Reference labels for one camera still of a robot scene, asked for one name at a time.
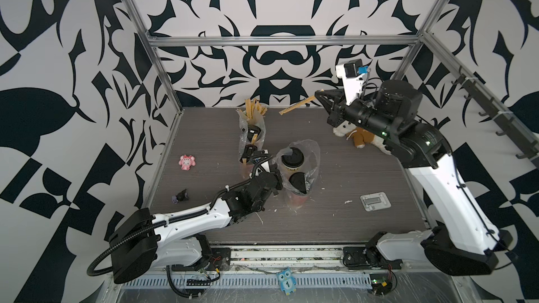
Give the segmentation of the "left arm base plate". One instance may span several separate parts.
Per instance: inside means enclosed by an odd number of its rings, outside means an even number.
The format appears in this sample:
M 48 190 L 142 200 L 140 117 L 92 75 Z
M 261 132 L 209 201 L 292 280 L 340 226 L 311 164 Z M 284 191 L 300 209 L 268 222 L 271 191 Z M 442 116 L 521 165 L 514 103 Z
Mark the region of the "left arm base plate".
M 232 254 L 231 248 L 212 248 L 210 254 L 203 254 L 200 260 L 191 266 L 172 265 L 173 272 L 198 272 L 202 269 L 206 271 L 215 271 L 219 268 L 220 271 L 230 268 L 230 258 Z

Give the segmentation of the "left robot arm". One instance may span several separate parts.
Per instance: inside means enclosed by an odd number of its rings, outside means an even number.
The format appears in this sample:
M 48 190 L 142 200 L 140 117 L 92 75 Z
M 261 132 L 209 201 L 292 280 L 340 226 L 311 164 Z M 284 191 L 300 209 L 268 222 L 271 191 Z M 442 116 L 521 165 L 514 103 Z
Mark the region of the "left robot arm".
M 137 210 L 109 236 L 108 249 L 90 263 L 86 273 L 91 277 L 112 273 L 114 282 L 122 284 L 154 267 L 204 267 L 211 249 L 202 234 L 261 212 L 282 187 L 279 171 L 256 171 L 250 179 L 226 186 L 202 206 L 175 213 Z

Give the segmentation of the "red milk tea cup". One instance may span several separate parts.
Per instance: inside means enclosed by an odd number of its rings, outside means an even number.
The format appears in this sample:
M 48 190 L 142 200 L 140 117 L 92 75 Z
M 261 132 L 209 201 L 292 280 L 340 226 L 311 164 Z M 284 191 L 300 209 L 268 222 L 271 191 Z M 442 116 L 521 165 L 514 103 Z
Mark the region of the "red milk tea cup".
M 249 179 L 251 171 L 255 163 L 264 154 L 263 150 L 258 149 L 254 144 L 247 144 L 244 147 L 244 152 L 239 159 L 240 174 L 244 180 Z
M 262 135 L 262 129 L 256 125 L 248 125 L 247 128 L 247 140 L 249 143 L 251 143 L 252 137 L 258 133 L 258 140 L 261 138 Z
M 308 198 L 308 189 L 304 172 L 297 172 L 289 178 L 290 188 L 287 190 L 288 205 L 292 209 L 303 206 Z

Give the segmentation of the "clear plastic bag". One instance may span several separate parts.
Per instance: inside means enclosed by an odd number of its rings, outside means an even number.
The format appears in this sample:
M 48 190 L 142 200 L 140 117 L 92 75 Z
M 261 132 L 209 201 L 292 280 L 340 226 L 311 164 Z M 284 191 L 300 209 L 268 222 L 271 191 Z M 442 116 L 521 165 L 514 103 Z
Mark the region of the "clear plastic bag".
M 246 180 L 254 166 L 251 157 L 256 151 L 262 150 L 267 130 L 264 116 L 259 111 L 254 111 L 251 118 L 248 118 L 245 110 L 238 109 L 237 113 L 239 115 L 237 161 L 239 162 L 240 175 Z
M 319 144 L 314 140 L 291 143 L 274 159 L 282 175 L 285 202 L 291 210 L 301 208 L 310 198 L 321 164 Z

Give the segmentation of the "red milk tea cup back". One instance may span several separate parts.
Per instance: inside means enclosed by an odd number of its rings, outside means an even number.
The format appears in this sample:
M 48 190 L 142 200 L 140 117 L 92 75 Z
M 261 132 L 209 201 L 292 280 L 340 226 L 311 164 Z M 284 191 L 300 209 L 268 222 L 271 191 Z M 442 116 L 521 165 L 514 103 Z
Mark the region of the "red milk tea cup back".
M 308 189 L 304 172 L 297 172 L 289 178 L 290 188 L 287 190 L 288 205 L 292 209 L 303 206 L 308 198 Z

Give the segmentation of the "cream milk tea cup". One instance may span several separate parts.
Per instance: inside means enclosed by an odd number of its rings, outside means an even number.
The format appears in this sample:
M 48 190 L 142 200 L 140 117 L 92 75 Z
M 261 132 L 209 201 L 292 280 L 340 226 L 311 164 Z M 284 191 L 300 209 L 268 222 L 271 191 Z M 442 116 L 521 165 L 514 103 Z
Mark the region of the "cream milk tea cup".
M 298 171 L 305 162 L 303 152 L 297 147 L 291 147 L 281 156 L 283 167 L 288 171 Z

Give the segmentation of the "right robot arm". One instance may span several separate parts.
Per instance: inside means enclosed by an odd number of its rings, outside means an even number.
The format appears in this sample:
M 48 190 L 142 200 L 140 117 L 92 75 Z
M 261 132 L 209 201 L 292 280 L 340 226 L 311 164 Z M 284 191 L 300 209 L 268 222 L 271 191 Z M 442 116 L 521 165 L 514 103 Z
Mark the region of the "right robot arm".
M 429 262 L 450 276 L 489 275 L 500 269 L 496 254 L 508 248 L 512 236 L 480 208 L 460 176 L 447 139 L 434 126 L 416 120 L 422 93 L 405 81 L 390 80 L 381 84 L 373 105 L 362 100 L 360 92 L 346 94 L 345 89 L 314 94 L 328 112 L 328 124 L 347 121 L 381 137 L 426 191 L 443 222 L 422 232 L 376 234 L 366 247 L 371 264 Z

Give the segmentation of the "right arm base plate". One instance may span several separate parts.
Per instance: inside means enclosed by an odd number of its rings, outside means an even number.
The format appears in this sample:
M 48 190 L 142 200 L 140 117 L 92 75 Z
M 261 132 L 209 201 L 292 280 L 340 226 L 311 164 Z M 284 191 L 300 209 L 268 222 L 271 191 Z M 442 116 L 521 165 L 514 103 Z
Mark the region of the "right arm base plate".
M 344 247 L 342 263 L 350 270 L 401 269 L 402 260 L 386 260 L 376 248 Z

